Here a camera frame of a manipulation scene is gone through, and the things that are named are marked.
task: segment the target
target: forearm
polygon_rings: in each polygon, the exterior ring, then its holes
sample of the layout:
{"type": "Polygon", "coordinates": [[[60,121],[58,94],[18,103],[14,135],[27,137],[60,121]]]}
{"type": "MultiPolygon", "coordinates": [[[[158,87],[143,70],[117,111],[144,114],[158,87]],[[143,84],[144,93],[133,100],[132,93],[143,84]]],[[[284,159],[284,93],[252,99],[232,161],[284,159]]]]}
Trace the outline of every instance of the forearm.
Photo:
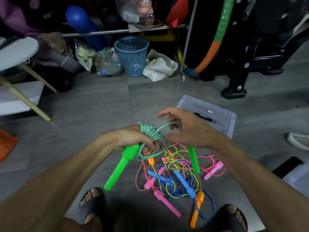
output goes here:
{"type": "Polygon", "coordinates": [[[232,141],[212,152],[235,177],[268,231],[308,230],[307,197],[253,160],[232,141]]]}
{"type": "Polygon", "coordinates": [[[52,166],[0,203],[3,231],[52,231],[82,186],[112,151],[104,134],[83,150],[52,166]]]}

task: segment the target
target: person's right hand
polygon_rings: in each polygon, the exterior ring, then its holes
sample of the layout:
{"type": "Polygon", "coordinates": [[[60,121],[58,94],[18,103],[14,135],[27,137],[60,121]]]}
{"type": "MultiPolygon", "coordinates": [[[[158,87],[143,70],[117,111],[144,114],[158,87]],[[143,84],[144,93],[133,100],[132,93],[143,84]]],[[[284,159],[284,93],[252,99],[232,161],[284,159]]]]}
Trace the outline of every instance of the person's right hand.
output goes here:
{"type": "Polygon", "coordinates": [[[179,108],[169,107],[157,114],[157,117],[169,115],[168,122],[181,121],[180,125],[171,125],[170,129],[175,127],[180,130],[177,134],[168,134],[166,140],[170,143],[182,143],[195,148],[212,149],[220,143],[229,142],[230,139],[217,131],[211,125],[204,122],[191,111],[179,108]]]}

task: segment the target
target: white table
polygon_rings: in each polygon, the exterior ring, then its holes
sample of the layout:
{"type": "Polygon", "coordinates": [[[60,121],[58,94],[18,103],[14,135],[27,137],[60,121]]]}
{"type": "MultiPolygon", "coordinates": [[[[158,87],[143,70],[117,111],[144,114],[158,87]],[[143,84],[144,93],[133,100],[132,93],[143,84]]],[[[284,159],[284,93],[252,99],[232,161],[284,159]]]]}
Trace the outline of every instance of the white table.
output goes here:
{"type": "MultiPolygon", "coordinates": [[[[4,38],[0,37],[0,45],[4,42],[4,40],[4,38]]],[[[9,46],[0,50],[0,72],[14,66],[19,66],[21,69],[25,70],[38,80],[13,86],[10,82],[8,82],[4,77],[0,75],[0,84],[6,87],[11,93],[16,95],[20,99],[17,100],[16,97],[10,96],[7,91],[5,91],[5,88],[0,87],[0,108],[6,106],[6,112],[0,111],[0,115],[13,114],[33,109],[46,121],[51,120],[48,115],[46,115],[40,108],[37,107],[37,104],[40,100],[44,85],[46,85],[55,93],[57,92],[57,90],[47,81],[45,81],[39,74],[32,70],[28,65],[23,63],[24,61],[35,55],[38,50],[39,44],[37,40],[31,37],[18,39],[9,46]]]]}

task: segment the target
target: black sandal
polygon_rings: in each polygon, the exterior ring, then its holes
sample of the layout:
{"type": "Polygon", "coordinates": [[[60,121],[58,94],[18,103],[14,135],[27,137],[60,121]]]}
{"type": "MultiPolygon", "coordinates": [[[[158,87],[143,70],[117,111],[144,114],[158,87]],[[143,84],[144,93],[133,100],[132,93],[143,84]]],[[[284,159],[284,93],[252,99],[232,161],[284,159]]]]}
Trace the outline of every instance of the black sandal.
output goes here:
{"type": "Polygon", "coordinates": [[[214,218],[209,223],[207,223],[206,228],[213,232],[220,232],[223,230],[230,230],[231,232],[248,232],[248,223],[242,211],[237,208],[237,211],[240,212],[246,225],[246,230],[241,222],[235,217],[235,215],[231,214],[227,210],[229,206],[231,206],[231,204],[223,205],[216,212],[214,218]]]}
{"type": "MultiPolygon", "coordinates": [[[[80,224],[84,224],[87,216],[91,213],[94,213],[100,219],[101,225],[102,227],[104,227],[104,231],[111,231],[111,230],[106,230],[106,227],[109,227],[108,225],[110,225],[110,222],[107,221],[107,217],[106,217],[106,200],[105,200],[104,192],[99,187],[94,187],[94,188],[99,191],[99,196],[91,198],[85,204],[79,207],[80,224]]],[[[87,193],[84,194],[84,196],[82,197],[82,200],[83,198],[86,197],[89,191],[87,191],[87,193]]]]}

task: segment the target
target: paper bag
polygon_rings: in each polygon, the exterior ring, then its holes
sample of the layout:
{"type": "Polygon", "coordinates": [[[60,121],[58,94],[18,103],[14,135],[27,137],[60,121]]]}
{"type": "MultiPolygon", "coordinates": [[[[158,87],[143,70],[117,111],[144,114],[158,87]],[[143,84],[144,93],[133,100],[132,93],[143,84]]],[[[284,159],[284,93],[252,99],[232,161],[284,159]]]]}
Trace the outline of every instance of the paper bag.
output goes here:
{"type": "Polygon", "coordinates": [[[176,62],[152,49],[147,55],[147,64],[143,75],[152,81],[159,81],[171,76],[177,68],[176,62]]]}

